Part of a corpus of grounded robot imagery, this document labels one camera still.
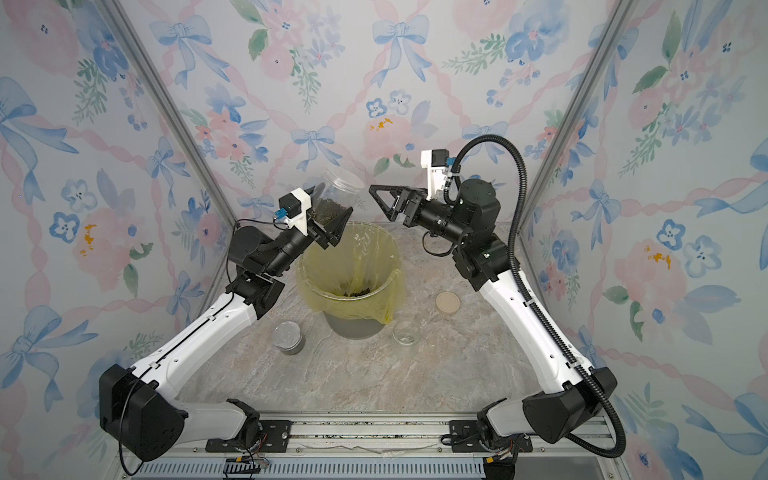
vent grille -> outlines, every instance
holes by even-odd
[[[484,478],[480,458],[271,458],[254,478]],[[159,458],[145,463],[134,478],[223,478],[223,458]],[[229,478],[243,464],[227,464]]]

round lid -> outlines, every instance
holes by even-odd
[[[456,313],[462,305],[462,301],[453,292],[442,292],[437,296],[435,304],[437,305],[437,310],[443,313]]]
[[[341,167],[326,167],[323,176],[336,188],[353,194],[360,193],[366,187],[366,184],[357,175]]]
[[[301,328],[296,322],[282,322],[272,332],[272,344],[281,350],[292,349],[301,341]]]

marble countertop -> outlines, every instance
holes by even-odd
[[[275,307],[215,353],[182,388],[179,399],[238,398],[262,411],[477,412],[503,397],[538,392],[533,368],[517,340],[455,271],[452,258],[425,253],[422,229],[380,225],[397,239],[407,259],[408,297],[396,318],[420,322],[417,347],[398,348],[391,324],[368,339],[336,335],[323,314],[313,313],[302,301],[291,269],[281,279],[286,287]],[[506,238],[501,230],[498,235]],[[446,246],[444,240],[427,240],[433,251]],[[452,316],[435,307],[443,291],[462,302]],[[285,320],[299,323],[306,337],[303,350],[294,356],[272,346],[272,331]]]

trash can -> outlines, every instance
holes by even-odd
[[[376,335],[405,301],[406,279],[392,235],[371,223],[348,222],[335,247],[313,244],[299,259],[299,294],[348,339]]]

floral wallpaper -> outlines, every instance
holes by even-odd
[[[524,148],[533,178],[613,4],[122,2],[233,209],[252,218],[331,164],[367,184],[425,186],[421,150],[457,154],[486,133]],[[511,156],[483,145],[465,164],[511,218]],[[367,194],[355,216],[383,219]]]
[[[526,225],[552,316],[618,378],[635,480],[768,478],[766,21],[640,0]]]
[[[96,7],[0,2],[0,477],[101,478],[98,378],[197,315],[227,244]]]

